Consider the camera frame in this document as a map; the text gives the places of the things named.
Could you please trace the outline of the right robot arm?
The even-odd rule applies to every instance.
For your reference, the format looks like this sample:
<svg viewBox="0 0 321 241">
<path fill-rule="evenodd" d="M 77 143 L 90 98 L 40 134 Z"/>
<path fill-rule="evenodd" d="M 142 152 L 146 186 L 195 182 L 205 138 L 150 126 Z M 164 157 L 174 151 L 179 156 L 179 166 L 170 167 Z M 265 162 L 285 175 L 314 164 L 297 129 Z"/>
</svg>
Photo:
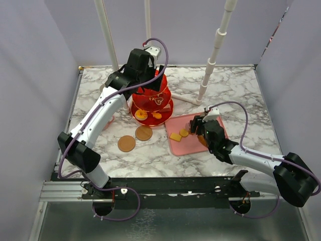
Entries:
<svg viewBox="0 0 321 241">
<path fill-rule="evenodd" d="M 295 153 L 272 155 L 242 147 L 225 136 L 225 130 L 217 120 L 204 115 L 194 116 L 188 126 L 192 134 L 203 137 L 209 152 L 219 161 L 257 171 L 230 184 L 235 196 L 242 196 L 247 191 L 264 192 L 303 207 L 318 186 L 313 172 Z"/>
</svg>

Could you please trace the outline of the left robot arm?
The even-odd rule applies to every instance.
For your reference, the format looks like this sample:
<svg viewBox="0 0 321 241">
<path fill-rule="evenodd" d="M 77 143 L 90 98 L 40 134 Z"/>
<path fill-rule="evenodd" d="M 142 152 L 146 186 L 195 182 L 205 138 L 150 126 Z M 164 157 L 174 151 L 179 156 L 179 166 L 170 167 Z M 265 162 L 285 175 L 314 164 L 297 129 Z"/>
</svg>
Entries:
<svg viewBox="0 0 321 241">
<path fill-rule="evenodd" d="M 158 91 L 165 66 L 156 66 L 161 55 L 159 47 L 133 49 L 128 61 L 119 70 L 111 73 L 105 86 L 84 119 L 68 134 L 61 132 L 58 144 L 63 154 L 61 160 L 68 160 L 76 166 L 92 184 L 93 192 L 100 198 L 110 194 L 110 177 L 100 166 L 100 155 L 93 150 L 100 133 L 127 100 L 138 91 Z"/>
</svg>

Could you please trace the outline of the orange fish cookie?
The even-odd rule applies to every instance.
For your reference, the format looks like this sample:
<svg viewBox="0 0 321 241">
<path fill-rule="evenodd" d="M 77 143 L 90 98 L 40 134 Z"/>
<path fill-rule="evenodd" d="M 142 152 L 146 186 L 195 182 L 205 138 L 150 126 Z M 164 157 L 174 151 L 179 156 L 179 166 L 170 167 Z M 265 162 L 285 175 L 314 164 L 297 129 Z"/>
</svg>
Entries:
<svg viewBox="0 0 321 241">
<path fill-rule="evenodd" d="M 161 119 L 162 118 L 162 114 L 159 112 L 152 112 L 152 117 L 155 119 Z"/>
</svg>

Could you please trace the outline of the red three-tier stand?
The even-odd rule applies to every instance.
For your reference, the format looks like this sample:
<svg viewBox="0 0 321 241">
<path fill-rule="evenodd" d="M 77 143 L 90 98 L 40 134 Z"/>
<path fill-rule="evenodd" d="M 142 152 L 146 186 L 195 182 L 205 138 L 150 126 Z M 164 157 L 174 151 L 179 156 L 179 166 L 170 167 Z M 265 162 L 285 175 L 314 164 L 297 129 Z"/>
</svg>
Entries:
<svg viewBox="0 0 321 241">
<path fill-rule="evenodd" d="M 141 125 L 145 126 L 158 126 L 165 123 L 173 114 L 174 111 L 174 102 L 172 100 L 172 93 L 168 87 L 168 81 L 166 75 L 163 75 L 162 84 L 160 86 L 160 91 L 153 91 L 149 89 L 139 88 L 136 93 L 132 96 L 132 103 L 130 107 L 130 113 L 133 118 L 138 121 L 134 114 L 138 109 L 145 110 L 148 113 L 148 118 L 144 121 L 138 121 Z M 154 99 L 157 97 L 162 97 L 164 99 L 161 105 L 156 105 Z M 171 111 L 163 112 L 161 119 L 155 119 L 152 117 L 152 112 L 159 112 L 159 110 L 163 109 L 167 104 L 170 104 Z"/>
</svg>

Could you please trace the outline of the yellow donut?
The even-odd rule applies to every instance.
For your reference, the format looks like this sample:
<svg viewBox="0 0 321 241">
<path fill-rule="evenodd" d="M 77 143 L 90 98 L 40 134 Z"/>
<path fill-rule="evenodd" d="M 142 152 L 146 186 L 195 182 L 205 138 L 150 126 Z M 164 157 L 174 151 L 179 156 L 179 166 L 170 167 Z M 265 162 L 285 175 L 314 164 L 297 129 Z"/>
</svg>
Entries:
<svg viewBox="0 0 321 241">
<path fill-rule="evenodd" d="M 137 120 L 144 121 L 148 118 L 148 113 L 145 110 L 138 109 L 134 116 Z"/>
</svg>

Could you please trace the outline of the pink cake slice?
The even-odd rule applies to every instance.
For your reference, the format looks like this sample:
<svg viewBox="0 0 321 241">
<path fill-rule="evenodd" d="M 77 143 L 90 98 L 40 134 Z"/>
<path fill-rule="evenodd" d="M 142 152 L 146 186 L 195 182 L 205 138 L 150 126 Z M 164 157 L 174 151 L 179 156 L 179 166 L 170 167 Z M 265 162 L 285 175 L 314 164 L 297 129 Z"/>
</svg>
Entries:
<svg viewBox="0 0 321 241">
<path fill-rule="evenodd" d="M 169 112 L 171 111 L 171 106 L 170 104 L 167 104 L 163 109 L 159 110 L 159 112 L 163 113 L 163 112 Z"/>
</svg>

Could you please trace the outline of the pink mug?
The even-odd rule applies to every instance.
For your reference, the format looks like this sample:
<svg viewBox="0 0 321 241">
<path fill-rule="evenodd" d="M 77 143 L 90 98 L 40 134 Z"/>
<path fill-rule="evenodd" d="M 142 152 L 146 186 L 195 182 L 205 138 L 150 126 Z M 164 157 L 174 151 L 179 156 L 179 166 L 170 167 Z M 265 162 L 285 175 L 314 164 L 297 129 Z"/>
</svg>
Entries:
<svg viewBox="0 0 321 241">
<path fill-rule="evenodd" d="M 114 122 L 115 117 L 112 116 L 111 120 L 105 125 L 105 127 L 103 128 L 103 131 L 105 131 L 106 129 L 108 129 L 108 127 Z"/>
</svg>

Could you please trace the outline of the heart gingerbread cookie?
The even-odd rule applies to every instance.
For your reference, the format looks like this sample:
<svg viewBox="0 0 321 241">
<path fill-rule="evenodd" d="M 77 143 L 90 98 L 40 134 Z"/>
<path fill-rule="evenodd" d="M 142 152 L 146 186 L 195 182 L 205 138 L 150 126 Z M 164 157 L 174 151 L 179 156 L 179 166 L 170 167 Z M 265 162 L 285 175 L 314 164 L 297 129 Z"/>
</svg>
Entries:
<svg viewBox="0 0 321 241">
<path fill-rule="evenodd" d="M 156 105 L 161 105 L 164 101 L 164 99 L 162 97 L 157 97 L 154 99 Z"/>
</svg>

